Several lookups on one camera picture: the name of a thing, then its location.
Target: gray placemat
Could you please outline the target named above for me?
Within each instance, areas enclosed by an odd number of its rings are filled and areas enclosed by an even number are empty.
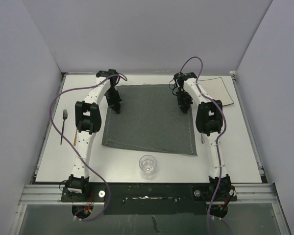
[[[119,86],[121,113],[108,108],[102,145],[197,155],[192,110],[182,113],[167,85]]]

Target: gray floor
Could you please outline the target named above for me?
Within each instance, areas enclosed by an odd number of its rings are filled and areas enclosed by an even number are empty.
[[[279,235],[271,204],[232,204],[226,220],[232,235]],[[29,205],[21,235],[206,235],[206,216],[192,214],[106,215],[93,222],[73,222],[69,205]],[[211,222],[214,235],[230,234],[220,221]]]

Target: black fork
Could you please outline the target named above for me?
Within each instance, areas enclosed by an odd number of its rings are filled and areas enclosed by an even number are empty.
[[[66,109],[63,110],[63,116],[62,116],[62,119],[63,119],[63,124],[62,124],[62,131],[61,133],[63,134],[63,131],[64,131],[64,121],[68,118],[68,111]]]

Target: fork handle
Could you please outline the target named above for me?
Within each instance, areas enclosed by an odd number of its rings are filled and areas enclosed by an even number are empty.
[[[63,131],[64,131],[64,122],[65,122],[65,119],[63,120],[63,124],[62,124],[62,131],[61,131],[62,134],[63,134]]]

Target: screw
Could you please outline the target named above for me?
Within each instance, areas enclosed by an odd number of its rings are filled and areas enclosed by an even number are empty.
[[[195,197],[200,197],[200,191],[199,190],[195,190],[194,195],[195,195]]]
[[[100,198],[103,198],[105,196],[105,194],[106,193],[103,190],[101,190],[98,195]]]

